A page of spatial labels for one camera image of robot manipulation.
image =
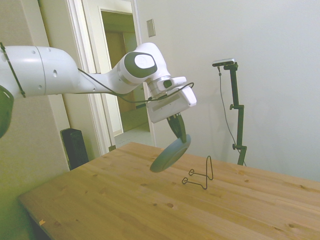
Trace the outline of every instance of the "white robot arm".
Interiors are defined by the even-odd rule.
[[[196,97],[190,86],[183,86],[185,77],[171,77],[153,43],[139,45],[105,74],[83,72],[70,55],[52,47],[1,44],[0,58],[0,138],[9,127],[14,99],[67,93],[122,95],[147,82],[152,96],[146,105],[151,121],[168,119],[182,144],[190,144],[180,112],[196,105]]]

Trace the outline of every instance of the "light switch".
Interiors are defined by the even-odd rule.
[[[146,21],[146,27],[148,28],[149,38],[156,35],[155,24],[153,19]]]

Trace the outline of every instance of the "plate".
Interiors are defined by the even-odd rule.
[[[189,134],[186,135],[185,143],[182,142],[181,138],[175,140],[154,160],[150,170],[154,173],[160,173],[171,167],[187,151],[190,143],[191,137]]]

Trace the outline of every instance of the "black wire stand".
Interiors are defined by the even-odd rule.
[[[210,166],[211,166],[211,175],[212,177],[208,176],[208,160],[210,160]],[[205,176],[205,187],[201,184],[201,183],[197,183],[197,182],[193,182],[193,181],[189,181],[189,179],[187,177],[185,177],[184,179],[182,179],[182,184],[186,184],[186,183],[190,183],[190,184],[196,184],[196,185],[200,185],[204,190],[206,190],[208,188],[208,179],[209,180],[213,180],[214,179],[214,171],[212,168],[212,160],[211,160],[211,156],[208,156],[206,158],[205,161],[205,174],[201,174],[201,173],[196,173],[195,170],[192,168],[189,171],[189,176],[192,176],[194,174],[196,175],[201,175],[201,176]]]

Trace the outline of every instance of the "wooden table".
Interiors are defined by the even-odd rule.
[[[160,152],[129,143],[19,199],[53,240],[320,240],[320,182],[213,160],[203,190],[181,181],[205,158],[153,173]]]

